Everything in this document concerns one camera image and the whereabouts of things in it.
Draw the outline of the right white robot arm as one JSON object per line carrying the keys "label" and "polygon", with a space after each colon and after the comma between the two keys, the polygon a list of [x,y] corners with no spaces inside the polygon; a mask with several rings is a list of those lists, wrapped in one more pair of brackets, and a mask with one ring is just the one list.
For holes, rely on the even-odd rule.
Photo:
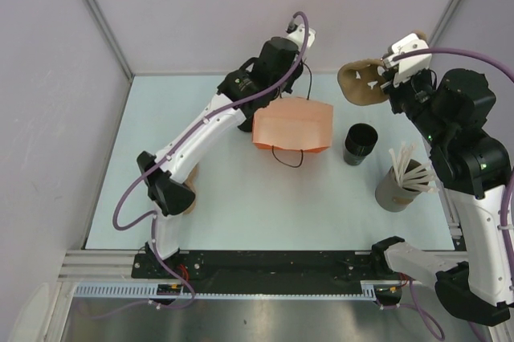
{"label": "right white robot arm", "polygon": [[372,247],[371,271],[380,279],[403,273],[433,289],[455,318],[496,326],[510,318],[513,273],[500,218],[512,167],[507,149],[483,126],[496,102],[485,75],[448,71],[439,86],[423,69],[381,86],[430,145],[430,161],[459,216],[467,260],[447,262],[393,236]]}

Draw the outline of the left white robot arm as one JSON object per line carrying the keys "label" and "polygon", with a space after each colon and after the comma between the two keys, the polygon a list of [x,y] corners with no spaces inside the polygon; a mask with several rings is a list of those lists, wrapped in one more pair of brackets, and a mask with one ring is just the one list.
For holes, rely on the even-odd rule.
{"label": "left white robot arm", "polygon": [[281,92],[289,92],[301,73],[299,39],[273,37],[257,57],[230,72],[202,113],[176,139],[156,154],[142,152],[137,164],[149,199],[157,209],[150,238],[149,267],[166,278],[177,269],[179,229],[183,214],[195,203],[196,193],[187,179],[210,147],[228,130],[249,126],[255,112]]}

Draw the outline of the orange paper bag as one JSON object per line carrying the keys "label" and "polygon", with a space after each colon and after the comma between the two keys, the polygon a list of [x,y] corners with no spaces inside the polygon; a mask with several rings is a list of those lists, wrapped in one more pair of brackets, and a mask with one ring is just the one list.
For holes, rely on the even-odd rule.
{"label": "orange paper bag", "polygon": [[[282,165],[298,169],[307,153],[321,153],[332,146],[333,106],[305,97],[279,97],[254,114],[252,143],[269,150]],[[278,151],[299,153],[300,160],[288,164]]]}

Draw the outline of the stack of black lids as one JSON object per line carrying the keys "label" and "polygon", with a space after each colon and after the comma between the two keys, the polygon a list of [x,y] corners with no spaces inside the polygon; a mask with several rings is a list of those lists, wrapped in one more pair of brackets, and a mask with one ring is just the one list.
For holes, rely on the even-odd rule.
{"label": "stack of black lids", "polygon": [[245,120],[238,126],[238,129],[242,132],[252,132],[255,109],[240,107],[239,110],[243,113]]}

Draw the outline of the stack of black cups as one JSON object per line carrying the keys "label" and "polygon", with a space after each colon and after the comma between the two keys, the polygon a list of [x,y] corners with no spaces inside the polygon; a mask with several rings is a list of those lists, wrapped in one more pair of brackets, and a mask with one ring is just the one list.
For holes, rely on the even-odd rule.
{"label": "stack of black cups", "polygon": [[376,129],[365,123],[352,125],[344,142],[343,158],[348,165],[359,165],[374,149],[378,141]]}

